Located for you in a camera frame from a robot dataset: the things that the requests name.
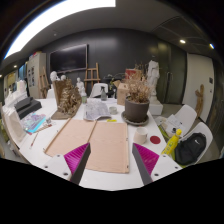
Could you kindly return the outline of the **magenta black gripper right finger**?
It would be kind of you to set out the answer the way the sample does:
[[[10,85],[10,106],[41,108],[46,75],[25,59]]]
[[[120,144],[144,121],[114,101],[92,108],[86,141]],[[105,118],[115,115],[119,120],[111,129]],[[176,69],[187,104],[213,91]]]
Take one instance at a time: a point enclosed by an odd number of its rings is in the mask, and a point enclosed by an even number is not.
[[[132,154],[143,184],[148,185],[152,182],[151,174],[159,159],[159,155],[137,143],[134,143],[132,146]]]

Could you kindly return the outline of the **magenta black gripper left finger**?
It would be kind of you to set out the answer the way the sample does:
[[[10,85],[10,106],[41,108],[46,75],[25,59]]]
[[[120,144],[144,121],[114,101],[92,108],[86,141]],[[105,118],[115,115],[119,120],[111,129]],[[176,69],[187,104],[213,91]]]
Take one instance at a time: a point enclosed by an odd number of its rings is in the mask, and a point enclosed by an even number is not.
[[[90,144],[86,143],[64,155],[65,161],[72,173],[70,179],[72,183],[76,185],[80,183],[90,153]]]

